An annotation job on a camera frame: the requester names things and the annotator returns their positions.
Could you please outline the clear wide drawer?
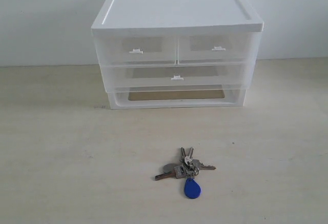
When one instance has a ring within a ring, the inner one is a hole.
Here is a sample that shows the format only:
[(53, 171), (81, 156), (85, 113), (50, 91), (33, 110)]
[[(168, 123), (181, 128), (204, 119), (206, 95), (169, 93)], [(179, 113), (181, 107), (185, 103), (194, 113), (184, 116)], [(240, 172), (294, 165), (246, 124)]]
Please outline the clear wide drawer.
[(254, 63), (176, 65), (156, 67), (101, 67), (107, 93), (180, 90), (248, 89)]

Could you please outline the clear upper left drawer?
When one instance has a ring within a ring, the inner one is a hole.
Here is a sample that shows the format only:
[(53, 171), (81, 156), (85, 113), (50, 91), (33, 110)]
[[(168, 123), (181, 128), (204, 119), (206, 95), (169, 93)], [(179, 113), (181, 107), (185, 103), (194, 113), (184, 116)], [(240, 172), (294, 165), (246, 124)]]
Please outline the clear upper left drawer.
[(177, 40), (173, 37), (95, 37), (101, 66), (173, 65)]

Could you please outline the key bunch with blue fob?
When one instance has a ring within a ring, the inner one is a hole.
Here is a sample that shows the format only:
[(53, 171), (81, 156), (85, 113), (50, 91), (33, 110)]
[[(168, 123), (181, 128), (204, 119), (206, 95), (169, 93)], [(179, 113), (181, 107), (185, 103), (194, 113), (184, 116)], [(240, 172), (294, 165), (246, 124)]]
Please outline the key bunch with blue fob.
[(196, 199), (201, 195), (201, 187), (195, 181), (201, 170), (216, 170), (215, 166), (205, 165), (199, 159), (193, 158), (194, 148), (190, 147), (188, 152), (185, 148), (180, 148), (180, 160), (178, 164), (166, 164), (162, 168), (162, 173), (154, 177), (155, 181), (166, 178), (185, 178), (183, 192), (189, 199)]

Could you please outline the white plastic drawer cabinet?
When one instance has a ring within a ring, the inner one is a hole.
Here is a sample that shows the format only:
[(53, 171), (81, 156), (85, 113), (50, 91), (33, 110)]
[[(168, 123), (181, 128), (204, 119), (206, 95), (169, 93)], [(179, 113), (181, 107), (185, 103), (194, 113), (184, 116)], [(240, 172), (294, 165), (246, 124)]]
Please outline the white plastic drawer cabinet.
[[(256, 64), (263, 28), (263, 20), (247, 0), (105, 0), (91, 31), (93, 41), (95, 37), (173, 37), (177, 40), (175, 64), (118, 66), (134, 68)], [(244, 60), (179, 63), (178, 40), (181, 37), (233, 33), (254, 36), (250, 55)], [(106, 93), (111, 109), (241, 107), (248, 89), (219, 87), (211, 90)]]

